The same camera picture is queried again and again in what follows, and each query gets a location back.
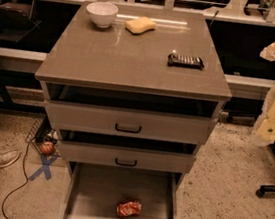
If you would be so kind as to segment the white sneaker shoe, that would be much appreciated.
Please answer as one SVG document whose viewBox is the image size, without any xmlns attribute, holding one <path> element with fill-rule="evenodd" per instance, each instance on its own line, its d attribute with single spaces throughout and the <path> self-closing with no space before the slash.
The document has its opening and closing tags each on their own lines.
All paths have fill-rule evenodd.
<svg viewBox="0 0 275 219">
<path fill-rule="evenodd" d="M 19 158 L 18 150 L 2 150 L 0 151 L 0 169 L 13 165 Z"/>
</svg>

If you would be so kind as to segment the bottom grey open drawer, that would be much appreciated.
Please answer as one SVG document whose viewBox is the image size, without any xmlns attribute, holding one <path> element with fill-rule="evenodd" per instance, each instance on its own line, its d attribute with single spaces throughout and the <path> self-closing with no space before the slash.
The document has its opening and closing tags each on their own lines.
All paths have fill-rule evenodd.
<svg viewBox="0 0 275 219">
<path fill-rule="evenodd" d="M 78 164 L 61 205 L 60 219 L 177 219 L 171 173 Z M 119 217 L 116 205 L 139 200 L 140 215 Z"/>
</svg>

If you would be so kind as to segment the white ceramic bowl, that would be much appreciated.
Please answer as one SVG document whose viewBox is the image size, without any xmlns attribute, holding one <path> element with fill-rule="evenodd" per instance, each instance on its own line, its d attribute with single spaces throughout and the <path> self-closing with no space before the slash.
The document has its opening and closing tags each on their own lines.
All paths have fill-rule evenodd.
<svg viewBox="0 0 275 219">
<path fill-rule="evenodd" d="M 99 28 L 108 28 L 116 19 L 118 7 L 113 3 L 93 2 L 86 6 L 88 15 Z"/>
</svg>

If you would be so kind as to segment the grey drawer cabinet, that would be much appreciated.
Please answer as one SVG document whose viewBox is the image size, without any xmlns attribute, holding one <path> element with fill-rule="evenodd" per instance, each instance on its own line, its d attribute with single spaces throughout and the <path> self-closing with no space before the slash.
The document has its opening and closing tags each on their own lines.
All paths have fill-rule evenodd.
<svg viewBox="0 0 275 219">
<path fill-rule="evenodd" d="M 36 72 L 45 101 L 218 121 L 231 92 L 202 15 L 124 5 L 114 24 L 100 30 L 87 14 L 83 8 L 78 10 Z M 126 20 L 142 16 L 154 21 L 156 28 L 137 35 L 125 28 Z M 168 66 L 170 53 L 200 57 L 204 68 Z M 204 145 L 53 129 L 58 142 L 180 153 L 194 158 Z M 176 194 L 187 172 L 164 173 L 174 176 Z"/>
</svg>

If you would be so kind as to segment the orange ball in basket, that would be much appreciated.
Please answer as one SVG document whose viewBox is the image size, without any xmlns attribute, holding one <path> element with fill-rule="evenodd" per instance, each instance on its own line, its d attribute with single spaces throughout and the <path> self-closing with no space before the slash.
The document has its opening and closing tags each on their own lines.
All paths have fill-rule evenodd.
<svg viewBox="0 0 275 219">
<path fill-rule="evenodd" d="M 55 147 L 51 141 L 41 143 L 40 148 L 42 155 L 52 155 L 55 150 Z"/>
</svg>

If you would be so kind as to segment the black chair at left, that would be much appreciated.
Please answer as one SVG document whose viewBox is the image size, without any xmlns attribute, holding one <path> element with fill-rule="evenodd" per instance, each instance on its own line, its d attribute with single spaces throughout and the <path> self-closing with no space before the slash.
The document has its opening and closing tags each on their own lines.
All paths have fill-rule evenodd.
<svg viewBox="0 0 275 219">
<path fill-rule="evenodd" d="M 0 40 L 19 42 L 40 26 L 36 19 L 36 3 L 22 3 L 20 0 L 0 0 Z"/>
</svg>

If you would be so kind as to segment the yellow sponge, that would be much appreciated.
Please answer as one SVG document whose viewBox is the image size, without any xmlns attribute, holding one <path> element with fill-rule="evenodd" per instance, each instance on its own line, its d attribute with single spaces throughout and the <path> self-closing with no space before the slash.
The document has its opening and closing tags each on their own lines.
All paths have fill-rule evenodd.
<svg viewBox="0 0 275 219">
<path fill-rule="evenodd" d="M 124 25 L 128 31 L 135 35 L 147 32 L 148 30 L 154 30 L 157 27 L 154 21 L 144 16 L 129 21 L 126 20 Z"/>
</svg>

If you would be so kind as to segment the blue tape cross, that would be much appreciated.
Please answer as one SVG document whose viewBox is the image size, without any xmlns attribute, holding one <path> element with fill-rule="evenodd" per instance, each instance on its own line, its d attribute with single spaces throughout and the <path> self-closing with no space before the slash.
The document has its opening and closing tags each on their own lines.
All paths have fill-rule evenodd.
<svg viewBox="0 0 275 219">
<path fill-rule="evenodd" d="M 50 166 L 57 160 L 57 155 L 53 156 L 43 156 L 41 157 L 41 166 L 35 171 L 33 174 L 30 175 L 29 180 L 34 181 L 40 175 L 43 175 L 46 180 L 52 179 Z"/>
</svg>

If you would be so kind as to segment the middle grey drawer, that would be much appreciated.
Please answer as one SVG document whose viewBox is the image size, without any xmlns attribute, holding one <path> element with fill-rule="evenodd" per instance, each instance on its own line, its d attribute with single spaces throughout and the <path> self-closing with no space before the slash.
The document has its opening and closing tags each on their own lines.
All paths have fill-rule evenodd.
<svg viewBox="0 0 275 219">
<path fill-rule="evenodd" d="M 193 156 L 135 148 L 112 147 L 82 142 L 59 141 L 60 155 L 67 161 L 103 164 L 126 168 L 141 168 L 164 172 L 188 173 L 193 167 Z"/>
</svg>

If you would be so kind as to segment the crushed red coke can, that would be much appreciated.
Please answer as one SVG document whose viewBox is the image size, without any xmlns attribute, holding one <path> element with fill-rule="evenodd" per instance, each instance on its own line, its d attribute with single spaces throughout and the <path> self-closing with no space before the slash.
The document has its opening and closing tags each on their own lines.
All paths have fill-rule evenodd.
<svg viewBox="0 0 275 219">
<path fill-rule="evenodd" d="M 116 205 L 116 213 L 119 217 L 131 217 L 140 215 L 142 209 L 141 202 L 139 200 L 125 200 Z"/>
</svg>

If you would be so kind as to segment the top grey drawer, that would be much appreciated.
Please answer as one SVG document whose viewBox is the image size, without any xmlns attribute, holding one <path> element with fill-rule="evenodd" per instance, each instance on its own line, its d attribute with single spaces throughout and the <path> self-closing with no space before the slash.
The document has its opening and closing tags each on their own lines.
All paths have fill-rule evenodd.
<svg viewBox="0 0 275 219">
<path fill-rule="evenodd" d="M 153 113 L 115 107 L 100 107 L 62 101 L 45 101 L 53 128 L 174 141 L 207 142 L 216 121 L 168 113 Z"/>
</svg>

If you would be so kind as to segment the black snack bar packet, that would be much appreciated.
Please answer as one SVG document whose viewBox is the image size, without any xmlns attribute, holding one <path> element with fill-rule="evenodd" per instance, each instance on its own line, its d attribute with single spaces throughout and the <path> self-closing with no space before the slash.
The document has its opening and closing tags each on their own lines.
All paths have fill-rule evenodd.
<svg viewBox="0 0 275 219">
<path fill-rule="evenodd" d="M 203 69 L 204 64 L 200 57 L 195 56 L 187 56 L 180 54 L 172 54 L 170 53 L 167 58 L 168 66 L 174 67 L 186 67 L 186 68 L 194 68 L 194 69 Z"/>
</svg>

